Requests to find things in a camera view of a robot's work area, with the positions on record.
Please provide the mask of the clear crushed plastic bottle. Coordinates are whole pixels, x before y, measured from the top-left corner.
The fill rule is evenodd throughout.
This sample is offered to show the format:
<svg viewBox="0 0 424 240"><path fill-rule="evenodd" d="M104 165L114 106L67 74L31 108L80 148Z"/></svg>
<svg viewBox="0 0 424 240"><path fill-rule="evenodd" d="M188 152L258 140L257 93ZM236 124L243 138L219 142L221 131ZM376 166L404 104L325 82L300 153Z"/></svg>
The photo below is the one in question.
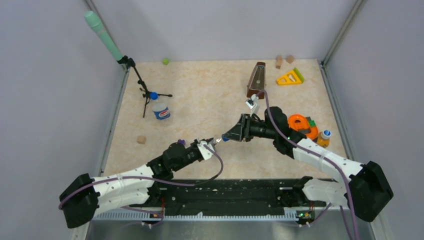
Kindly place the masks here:
<svg viewBox="0 0 424 240"><path fill-rule="evenodd" d="M211 137L211 138L206 139L207 144L212 145L212 146L216 146L217 144L219 144L222 141L223 141L223 139L221 137Z"/></svg>

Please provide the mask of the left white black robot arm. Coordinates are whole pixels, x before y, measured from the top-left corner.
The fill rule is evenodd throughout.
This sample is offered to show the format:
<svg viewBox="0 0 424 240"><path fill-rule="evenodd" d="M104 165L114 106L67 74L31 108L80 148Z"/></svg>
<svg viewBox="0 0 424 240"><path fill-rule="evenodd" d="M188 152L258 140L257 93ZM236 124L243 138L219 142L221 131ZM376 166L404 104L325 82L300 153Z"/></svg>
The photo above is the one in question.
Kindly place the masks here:
<svg viewBox="0 0 424 240"><path fill-rule="evenodd" d="M148 163L109 176L91 177L84 173L59 196L59 210L69 229L80 227L94 217L130 205L154 207L160 202L159 183L178 185L174 173L198 161L208 160L215 152L213 138L194 140L188 147L172 143Z"/></svg>

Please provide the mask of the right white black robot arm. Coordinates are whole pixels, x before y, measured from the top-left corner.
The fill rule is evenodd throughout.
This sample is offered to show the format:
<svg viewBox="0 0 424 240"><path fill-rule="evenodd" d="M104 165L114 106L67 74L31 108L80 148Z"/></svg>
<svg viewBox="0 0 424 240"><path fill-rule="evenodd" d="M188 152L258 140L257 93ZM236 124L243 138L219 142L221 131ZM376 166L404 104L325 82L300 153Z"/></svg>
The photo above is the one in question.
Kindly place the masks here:
<svg viewBox="0 0 424 240"><path fill-rule="evenodd" d="M394 192L381 168L373 161L360 163L341 157L291 128L287 116L277 106L255 114L241 114L238 122L223 135L225 140L249 142L254 137L271 139L276 150L308 164L332 178L332 181L305 178L293 192L299 206L311 201L347 207L359 219L372 222L393 199Z"/></svg>

